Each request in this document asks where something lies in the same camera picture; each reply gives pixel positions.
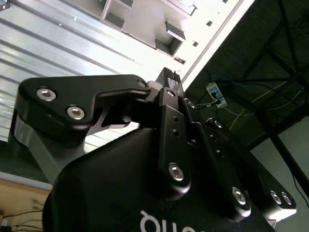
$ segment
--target black steel structure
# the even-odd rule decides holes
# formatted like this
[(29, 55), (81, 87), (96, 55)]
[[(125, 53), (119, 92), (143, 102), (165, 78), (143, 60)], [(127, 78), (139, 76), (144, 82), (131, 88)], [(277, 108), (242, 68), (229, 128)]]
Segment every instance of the black steel structure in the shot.
[[(287, 19), (286, 13), (285, 13), (284, 4), (283, 4), (282, 0), (278, 0), (278, 2), (279, 2), (280, 12), (281, 12), (281, 15), (282, 15), (282, 21), (276, 26), (273, 34), (270, 36), (269, 40), (265, 43), (263, 49), (257, 55), (257, 57), (255, 58), (253, 63), (249, 66), (249, 68), (247, 69), (247, 71), (243, 75), (242, 79), (239, 80), (239, 81), (235, 80), (235, 82), (240, 82), (240, 83), (245, 83), (245, 82), (278, 82), (278, 81), (289, 81), (289, 80), (295, 78), (298, 81), (298, 83), (304, 87), (305, 91), (309, 91), (309, 83), (306, 80), (303, 79), (303, 75), (302, 75), (303, 71), (307, 67), (305, 67), (305, 68), (299, 67), (297, 56), (296, 56), (295, 49), (294, 49), (293, 40), (292, 40), (292, 37), (291, 37), (288, 19)], [(288, 42), (289, 49), (290, 49), (290, 52), (291, 52), (291, 57), (292, 57), (292, 60), (293, 60), (293, 65), (294, 65), (292, 68), (289, 67), (289, 65), (287, 65), (279, 56), (277, 56), (270, 49), (271, 43), (276, 39), (278, 33), (280, 32), (280, 30), (282, 28), (284, 28), (284, 30), (285, 30), (287, 42)], [(286, 78), (286, 79), (280, 78), (280, 79), (247, 80), (247, 77), (254, 70), (254, 68), (256, 67), (256, 65), (258, 64), (258, 62), (262, 59), (262, 57), (264, 55), (270, 56), (277, 64), (279, 64), (290, 75), (290, 77)], [(295, 176), (295, 178), (299, 182), (300, 186), (304, 190), (305, 194), (309, 197), (309, 180), (306, 177), (306, 175), (304, 174), (304, 172), (301, 170), (301, 168), (297, 165), (297, 163), (294, 160), (291, 153), (288, 151), (288, 149), (285, 147), (283, 142), (278, 137), (279, 132), (274, 130), (271, 127), (270, 123), (267, 121), (265, 109), (264, 108), (257, 108), (256, 106), (254, 106), (253, 104), (251, 104), (250, 102), (245, 100), (243, 97), (232, 92), (230, 90), (230, 85), (226, 86), (223, 89), (223, 93), (224, 93), (224, 96), (229, 97), (234, 102), (237, 102), (239, 105), (243, 106), (244, 108), (246, 108), (246, 109), (248, 109), (248, 110), (250, 110), (251, 112), (254, 113), (254, 115), (258, 119), (259, 123), (262, 125), (263, 129), (265, 130), (266, 136), (271, 139), (274, 146), (276, 147), (276, 149), (280, 153), (281, 157), (287, 163), (289, 169), (291, 170), (292, 175)], [(302, 110), (301, 113), (302, 113), (302, 116), (308, 115), (308, 110)]]
[[(140, 127), (84, 153), (87, 135), (130, 121)], [(45, 232), (267, 232), (296, 212), (231, 132), (201, 118), (168, 69), (149, 83), (135, 75), (28, 79), (11, 143), (53, 184)]]

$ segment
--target power strip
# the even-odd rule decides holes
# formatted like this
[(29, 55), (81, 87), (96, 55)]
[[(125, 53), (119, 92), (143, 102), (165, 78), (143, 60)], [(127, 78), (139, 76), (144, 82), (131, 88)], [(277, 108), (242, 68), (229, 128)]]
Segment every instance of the power strip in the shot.
[[(225, 100), (225, 98), (223, 97), (219, 87), (217, 86), (217, 84), (215, 82), (212, 82), (212, 83), (209, 83), (207, 86), (206, 86), (206, 90), (208, 91), (209, 95), (211, 96), (211, 98), (215, 101), (217, 100), (218, 98), (220, 98), (219, 100), (221, 101), (220, 104), (217, 104), (217, 107), (220, 108), (220, 107), (223, 107), (225, 105), (227, 105), (227, 102)], [(217, 98), (214, 98), (211, 94), (212, 93), (216, 93), (216, 97)]]

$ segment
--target metal frame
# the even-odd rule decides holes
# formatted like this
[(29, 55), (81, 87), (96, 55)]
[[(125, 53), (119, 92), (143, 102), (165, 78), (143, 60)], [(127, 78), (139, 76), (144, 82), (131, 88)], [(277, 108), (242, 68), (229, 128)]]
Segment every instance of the metal frame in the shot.
[[(246, 80), (246, 78), (250, 75), (250, 73), (253, 71), (253, 69), (256, 67), (258, 62), (261, 60), (261, 58), (264, 55), (269, 55), (276, 63), (278, 63), (288, 74), (290, 74), (289, 78), (283, 79), (283, 81), (290, 80), (292, 78), (296, 78), (296, 80), (299, 82), (300, 85), (302, 85), (306, 91), (309, 91), (309, 83), (306, 82), (301, 77), (302, 69), (299, 67), (299, 63), (297, 60), (293, 40), (291, 37), (291, 32), (289, 29), (288, 19), (285, 13), (285, 8), (282, 0), (278, 0), (280, 12), (282, 15), (282, 21), (276, 26), (273, 34), (270, 36), (269, 40), (264, 45), (263, 49), (260, 51), (260, 53), (257, 55), (253, 63), (249, 66), (246, 73), (243, 75), (242, 79), (236, 82), (278, 82), (282, 81), (282, 78), (279, 79), (258, 79), (258, 80)], [(290, 48), (292, 60), (293, 60), (293, 68), (289, 67), (280, 57), (278, 57), (276, 54), (274, 54), (273, 51), (271, 51), (268, 47), (271, 45), (271, 43), (276, 39), (279, 31), (284, 28), (288, 40), (288, 45)], [(289, 150), (285, 147), (282, 140), (279, 138), (279, 133), (282, 132), (280, 129), (280, 126), (278, 128), (272, 128), (271, 124), (265, 117), (266, 115), (266, 109), (265, 108), (258, 108), (240, 95), (232, 92), (230, 88), (227, 86), (223, 89), (224, 95), (229, 97), (234, 102), (237, 102), (244, 108), (252, 111), (254, 115), (256, 116), (259, 123), (262, 125), (263, 129), (265, 130), (265, 135), (262, 136), (262, 139), (258, 139), (258, 142), (262, 142), (263, 139), (270, 138), (276, 149), (278, 150), (279, 154), (289, 167), (292, 175), (296, 178), (300, 186), (302, 187), (305, 194), (309, 197), (309, 180), (305, 173), (301, 170)], [(300, 107), (300, 109), (296, 110), (295, 113), (288, 118), (288, 120), (293, 120), (295, 122), (296, 120), (300, 119), (301, 117), (304, 117), (308, 114), (308, 104), (305, 105), (305, 107)]]
[[(303, 68), (299, 67), (298, 59), (296, 56), (291, 32), (290, 32), (290, 27), (289, 27), (289, 22), (285, 13), (285, 8), (282, 0), (278, 0), (279, 2), (279, 7), (280, 7), (280, 12), (282, 15), (282, 21), (278, 23), (276, 28), (274, 29), (273, 33), (271, 34), (270, 38), (267, 40), (267, 42), (264, 44), (263, 48), (261, 51), (258, 53), (254, 61), (251, 63), (251, 65), (248, 67), (246, 70), (245, 74), (242, 76), (240, 80), (233, 80), (234, 82), (237, 83), (246, 83), (246, 82), (278, 82), (278, 81), (287, 81), (292, 78), (296, 78), (296, 80), (299, 82), (300, 85), (302, 85), (305, 90), (309, 90), (309, 84), (302, 78), (302, 71)], [(294, 67), (290, 67), (287, 65), (279, 56), (277, 56), (269, 47), (273, 43), (273, 41), (277, 38), (279, 32), (281, 29), (285, 29), (289, 49), (291, 52), (291, 57), (293, 60), (293, 65)], [(290, 76), (289, 78), (272, 78), (272, 79), (251, 79), (247, 80), (248, 76), (252, 73), (252, 71), (255, 69), (256, 65), (260, 62), (260, 60), (264, 57), (264, 55), (270, 56), (280, 67), (282, 67)], [(220, 80), (216, 81), (217, 83), (230, 83), (227, 80)]]

